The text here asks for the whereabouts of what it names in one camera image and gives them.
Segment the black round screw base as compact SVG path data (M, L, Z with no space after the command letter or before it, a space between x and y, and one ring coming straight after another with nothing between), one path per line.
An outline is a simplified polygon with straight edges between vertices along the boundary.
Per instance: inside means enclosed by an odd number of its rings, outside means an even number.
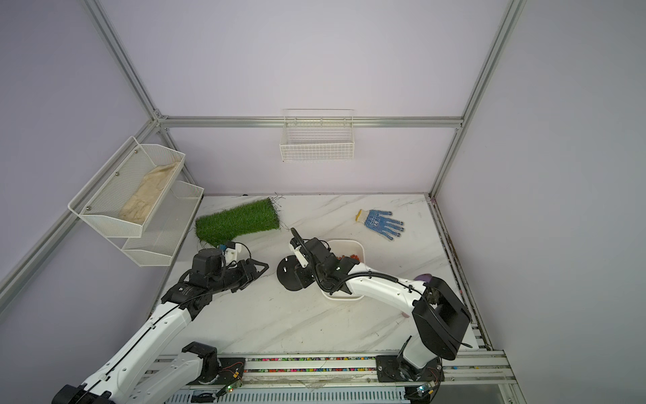
M276 271L277 278L287 291L301 291L304 289L297 273L297 269L300 268L300 262L295 255L289 255L279 262Z

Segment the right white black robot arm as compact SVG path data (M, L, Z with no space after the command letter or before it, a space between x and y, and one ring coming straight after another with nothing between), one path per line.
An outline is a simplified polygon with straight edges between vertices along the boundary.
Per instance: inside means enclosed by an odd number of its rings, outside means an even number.
M294 228L289 245L293 254L278 271L289 291L316 284L324 294L367 297L407 314L417 333L397 355L380 355L375 361L381 381L442 380L442 362L455 360L471 325L468 308L443 279L430 274L414 280L398 278L368 267L359 259L338 257L314 237L305 240Z

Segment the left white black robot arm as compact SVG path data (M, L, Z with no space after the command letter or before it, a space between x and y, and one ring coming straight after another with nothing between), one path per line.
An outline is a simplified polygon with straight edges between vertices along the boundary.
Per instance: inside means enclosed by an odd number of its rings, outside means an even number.
M161 298L145 324L99 370L80 385L64 385L55 403L163 403L191 382L211 385L240 374L227 369L217 348L191 342L168 368L144 374L179 335L213 301L216 294L246 289L269 268L248 258L227 262L218 248L200 250L192 266Z

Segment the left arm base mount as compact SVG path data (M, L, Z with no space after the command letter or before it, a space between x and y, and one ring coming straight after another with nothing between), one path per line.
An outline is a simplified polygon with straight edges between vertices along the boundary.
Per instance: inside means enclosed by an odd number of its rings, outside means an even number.
M243 377L246 359L242 357L221 357L217 348L192 342L181 350L200 360L198 377L190 385L230 385Z

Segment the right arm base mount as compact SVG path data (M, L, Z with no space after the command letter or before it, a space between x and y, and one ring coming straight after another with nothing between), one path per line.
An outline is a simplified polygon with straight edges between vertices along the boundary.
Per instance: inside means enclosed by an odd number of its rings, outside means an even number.
M397 355L378 355L375 362L379 382L444 381L440 358L420 337L408 338Z

